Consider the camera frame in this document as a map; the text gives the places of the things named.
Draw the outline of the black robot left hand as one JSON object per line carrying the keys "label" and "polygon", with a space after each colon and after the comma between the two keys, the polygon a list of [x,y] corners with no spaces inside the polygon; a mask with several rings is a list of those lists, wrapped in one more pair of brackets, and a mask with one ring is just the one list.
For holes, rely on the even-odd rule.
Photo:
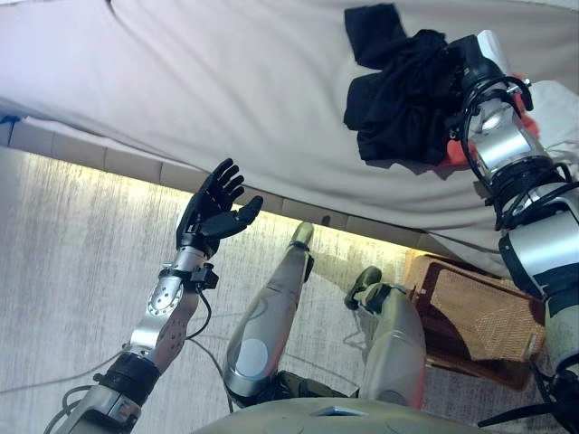
{"label": "black robot left hand", "polygon": [[223,160],[191,197],[176,229],[176,249],[192,247],[211,258],[221,240],[244,231],[258,216],[263,197],[253,196],[239,210],[233,203],[243,193],[244,177],[231,158]]}

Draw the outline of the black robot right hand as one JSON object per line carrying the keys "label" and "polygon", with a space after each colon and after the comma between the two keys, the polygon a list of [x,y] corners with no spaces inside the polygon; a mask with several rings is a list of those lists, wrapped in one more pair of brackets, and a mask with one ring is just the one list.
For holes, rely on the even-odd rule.
{"label": "black robot right hand", "polygon": [[483,30],[451,42],[447,46],[458,56],[460,86],[470,90],[480,82],[504,77],[510,73],[507,57],[498,36],[491,30]]}

